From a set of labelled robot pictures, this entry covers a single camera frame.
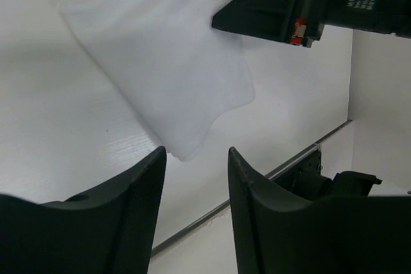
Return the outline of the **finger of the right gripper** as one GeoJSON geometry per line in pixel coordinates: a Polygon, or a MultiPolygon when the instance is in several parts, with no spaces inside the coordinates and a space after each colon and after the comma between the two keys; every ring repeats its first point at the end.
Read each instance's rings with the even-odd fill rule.
{"type": "Polygon", "coordinates": [[[286,42],[295,0],[232,0],[213,15],[212,28],[286,42]]]}

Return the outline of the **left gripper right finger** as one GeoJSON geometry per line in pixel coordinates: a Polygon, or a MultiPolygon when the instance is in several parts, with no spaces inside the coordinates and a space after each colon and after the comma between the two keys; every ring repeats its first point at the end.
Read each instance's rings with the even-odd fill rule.
{"type": "Polygon", "coordinates": [[[229,187],[239,273],[409,273],[410,198],[371,196],[381,180],[303,173],[292,191],[229,187]]]}

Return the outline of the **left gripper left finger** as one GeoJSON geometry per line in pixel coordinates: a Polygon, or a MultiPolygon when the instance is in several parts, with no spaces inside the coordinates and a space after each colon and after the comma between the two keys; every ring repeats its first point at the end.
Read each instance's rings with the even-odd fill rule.
{"type": "Polygon", "coordinates": [[[1,196],[2,273],[146,273],[166,150],[65,201],[1,196]]]}

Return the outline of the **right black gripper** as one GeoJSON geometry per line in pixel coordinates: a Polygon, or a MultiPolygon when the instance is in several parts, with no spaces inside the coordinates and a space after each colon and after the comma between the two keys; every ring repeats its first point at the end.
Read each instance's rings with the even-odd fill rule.
{"type": "Polygon", "coordinates": [[[410,38],[410,0],[297,0],[290,44],[311,47],[326,25],[410,38]]]}

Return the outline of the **white skirt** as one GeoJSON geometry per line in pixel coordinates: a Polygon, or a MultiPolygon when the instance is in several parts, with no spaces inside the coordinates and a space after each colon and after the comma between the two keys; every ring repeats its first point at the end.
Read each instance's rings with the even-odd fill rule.
{"type": "Polygon", "coordinates": [[[241,38],[211,27],[228,0],[65,0],[85,52],[174,157],[191,160],[214,121],[250,103],[241,38]]]}

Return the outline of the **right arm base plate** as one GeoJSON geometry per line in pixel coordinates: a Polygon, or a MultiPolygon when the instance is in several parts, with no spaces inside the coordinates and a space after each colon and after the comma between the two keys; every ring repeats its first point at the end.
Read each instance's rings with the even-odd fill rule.
{"type": "Polygon", "coordinates": [[[292,191],[298,177],[303,173],[320,173],[322,154],[314,149],[293,159],[271,181],[287,191],[292,191]]]}

